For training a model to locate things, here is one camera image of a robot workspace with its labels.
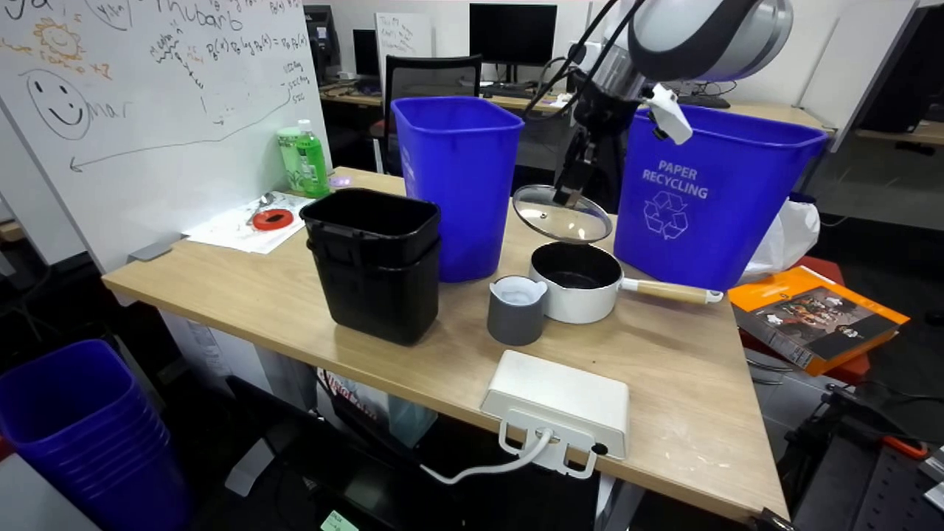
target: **blue basket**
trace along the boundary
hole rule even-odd
[[[614,253],[658,281],[728,289],[827,137],[716,109],[685,115],[688,145],[633,115]]]
[[[523,119],[477,98],[391,101],[408,196],[439,206],[439,281],[499,268]]]
[[[0,376],[0,435],[101,528],[185,528],[169,432],[105,342]]]

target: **blue recycling bin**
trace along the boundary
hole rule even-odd
[[[172,438],[110,342],[74,342],[0,376],[0,435],[101,528],[189,522]]]
[[[685,145],[633,115],[614,253],[658,281],[728,289],[827,137],[720,109],[685,115]]]
[[[499,268],[524,120],[481,98],[391,101],[408,196],[439,206],[439,281]]]

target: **computer monitor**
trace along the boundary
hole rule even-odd
[[[318,84],[331,84],[331,69],[338,64],[337,29],[331,19],[331,5],[303,5],[307,39],[313,47],[313,61],[318,70]]]
[[[380,78],[378,32],[355,29],[356,78]]]
[[[554,54],[558,5],[468,4],[468,51],[483,61],[545,64]]]

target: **white cable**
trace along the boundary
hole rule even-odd
[[[430,467],[418,467],[422,473],[427,473],[434,480],[439,480],[439,485],[458,485],[458,480],[464,480],[464,477],[468,477],[468,476],[508,476],[508,473],[515,473],[515,470],[524,470],[530,460],[537,460],[545,448],[548,448],[548,442],[551,442],[551,427],[545,427],[542,435],[540,435],[540,439],[527,448],[527,452],[523,452],[523,458],[515,458],[515,460],[511,460],[511,463],[499,463],[499,467],[471,467],[471,470],[464,470],[464,473],[458,473],[458,476],[452,476],[452,477],[446,477],[446,476],[439,476],[439,473],[434,473]]]

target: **small cup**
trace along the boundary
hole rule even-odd
[[[490,334],[504,345],[527,345],[542,334],[548,287],[530,277],[490,284]]]

